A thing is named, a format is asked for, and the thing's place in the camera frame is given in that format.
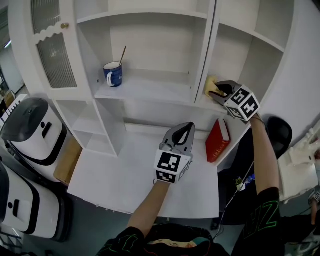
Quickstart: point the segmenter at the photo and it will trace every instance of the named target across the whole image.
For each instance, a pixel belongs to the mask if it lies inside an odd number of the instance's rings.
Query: human arm
[[[146,237],[156,221],[166,198],[169,186],[169,183],[157,181],[146,199],[131,216],[127,228],[136,228],[143,233],[144,237]]]
[[[256,192],[279,188],[279,169],[275,151],[264,123],[256,114],[250,120],[254,147],[254,175]]]

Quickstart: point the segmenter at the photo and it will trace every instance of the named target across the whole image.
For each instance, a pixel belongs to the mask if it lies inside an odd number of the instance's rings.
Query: blue mug
[[[106,83],[110,87],[118,87],[122,84],[122,63],[115,61],[103,66]]]

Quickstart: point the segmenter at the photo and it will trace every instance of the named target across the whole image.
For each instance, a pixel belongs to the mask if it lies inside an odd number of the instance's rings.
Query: floor
[[[130,215],[106,211],[104,208],[83,201],[75,196],[70,196],[74,203],[74,216],[69,239],[64,243],[58,243],[50,239],[25,235],[23,251],[34,252],[37,256],[45,256],[45,250],[51,250],[55,256],[94,256],[111,238],[115,238],[126,228]],[[281,206],[282,216],[297,215],[308,208],[308,195],[305,194],[291,200],[287,205]],[[159,218],[158,222],[166,222],[167,219]],[[171,223],[192,227],[210,229],[211,219],[170,219]],[[243,226],[224,226],[224,232],[216,242],[221,244],[231,254],[233,247],[242,231]]]

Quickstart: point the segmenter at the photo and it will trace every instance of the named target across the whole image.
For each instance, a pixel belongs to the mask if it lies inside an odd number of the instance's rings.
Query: yellow sponge
[[[210,99],[212,97],[210,96],[209,92],[213,92],[216,94],[220,94],[221,96],[225,96],[225,93],[222,90],[219,90],[219,88],[215,85],[215,83],[218,82],[218,78],[215,75],[208,75],[205,81],[204,86],[204,94],[207,95]]]

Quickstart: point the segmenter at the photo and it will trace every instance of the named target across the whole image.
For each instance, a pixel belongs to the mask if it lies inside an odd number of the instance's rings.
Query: black sleeve
[[[105,243],[97,256],[104,255],[142,255],[145,237],[142,232],[135,227],[128,227],[119,234],[116,239],[111,239]]]
[[[279,211],[279,189],[272,187],[256,198],[232,256],[285,255]]]

